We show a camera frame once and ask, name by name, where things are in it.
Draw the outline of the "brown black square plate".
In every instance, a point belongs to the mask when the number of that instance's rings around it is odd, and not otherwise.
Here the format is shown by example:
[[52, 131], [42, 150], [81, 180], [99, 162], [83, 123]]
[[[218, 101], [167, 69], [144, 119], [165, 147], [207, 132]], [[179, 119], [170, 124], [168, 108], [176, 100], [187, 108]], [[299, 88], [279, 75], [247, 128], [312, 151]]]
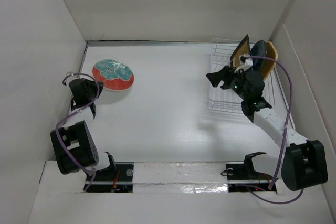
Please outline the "brown black square plate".
[[249, 35], [246, 35], [239, 45], [236, 47], [232, 55], [230, 56], [231, 67], [238, 67], [240, 65], [240, 56], [241, 55], [249, 55], [250, 54], [250, 41]]

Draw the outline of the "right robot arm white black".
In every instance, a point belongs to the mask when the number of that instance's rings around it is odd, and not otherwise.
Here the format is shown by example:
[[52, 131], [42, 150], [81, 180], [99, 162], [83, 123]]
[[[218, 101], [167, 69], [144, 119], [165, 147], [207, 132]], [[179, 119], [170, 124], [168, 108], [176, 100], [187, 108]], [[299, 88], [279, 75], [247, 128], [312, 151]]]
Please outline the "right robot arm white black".
[[236, 93], [242, 99], [243, 114], [280, 147], [276, 166], [272, 168], [275, 178], [283, 180], [292, 191], [328, 181], [323, 144], [300, 135], [275, 113], [263, 97], [265, 84], [260, 72], [225, 66], [206, 76], [214, 88], [231, 89]]

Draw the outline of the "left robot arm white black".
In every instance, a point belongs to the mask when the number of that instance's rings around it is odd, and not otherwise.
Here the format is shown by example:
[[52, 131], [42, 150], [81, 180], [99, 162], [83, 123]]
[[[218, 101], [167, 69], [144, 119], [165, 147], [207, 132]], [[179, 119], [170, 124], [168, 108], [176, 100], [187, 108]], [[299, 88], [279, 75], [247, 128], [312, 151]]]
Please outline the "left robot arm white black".
[[[72, 93], [71, 112], [88, 108], [96, 116], [95, 100], [103, 90], [103, 82], [78, 78], [70, 81], [68, 87]], [[98, 164], [99, 154], [85, 121], [76, 122], [72, 126], [58, 125], [51, 131], [50, 137], [62, 174], [84, 170], [89, 178], [93, 176], [93, 172], [87, 168]]]

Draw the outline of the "red teal floral round plate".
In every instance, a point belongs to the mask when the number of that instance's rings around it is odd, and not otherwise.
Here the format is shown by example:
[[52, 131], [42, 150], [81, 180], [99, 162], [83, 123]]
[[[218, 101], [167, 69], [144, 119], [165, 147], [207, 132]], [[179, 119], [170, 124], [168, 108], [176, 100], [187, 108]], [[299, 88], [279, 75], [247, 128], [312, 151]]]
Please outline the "red teal floral round plate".
[[103, 82], [106, 89], [124, 91], [133, 86], [134, 73], [125, 64], [112, 59], [96, 62], [92, 68], [93, 77]]

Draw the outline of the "teal round plate white blossoms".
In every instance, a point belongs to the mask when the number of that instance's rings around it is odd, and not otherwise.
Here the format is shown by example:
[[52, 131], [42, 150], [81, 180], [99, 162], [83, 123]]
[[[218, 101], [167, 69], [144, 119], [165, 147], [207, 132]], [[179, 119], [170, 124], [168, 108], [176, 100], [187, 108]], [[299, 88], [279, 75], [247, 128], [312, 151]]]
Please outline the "teal round plate white blossoms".
[[[250, 50], [250, 55], [253, 57], [266, 57], [267, 54], [267, 47], [266, 47], [266, 42], [264, 40], [260, 40], [258, 42], [256, 42], [252, 49]], [[265, 63], [265, 59], [257, 59], [257, 58], [253, 58], [253, 66], [251, 68], [252, 71], [260, 71], [262, 69], [262, 67], [264, 66]]]

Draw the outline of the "woven bamboo square plate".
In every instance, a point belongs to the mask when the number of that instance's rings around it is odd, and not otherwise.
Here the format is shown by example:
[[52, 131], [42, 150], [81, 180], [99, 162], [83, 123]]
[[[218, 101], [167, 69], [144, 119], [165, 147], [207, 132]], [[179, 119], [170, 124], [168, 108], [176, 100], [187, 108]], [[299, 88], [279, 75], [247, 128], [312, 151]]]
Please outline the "woven bamboo square plate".
[[271, 41], [266, 42], [266, 59], [260, 70], [263, 80], [265, 81], [273, 71], [278, 60], [278, 52]]

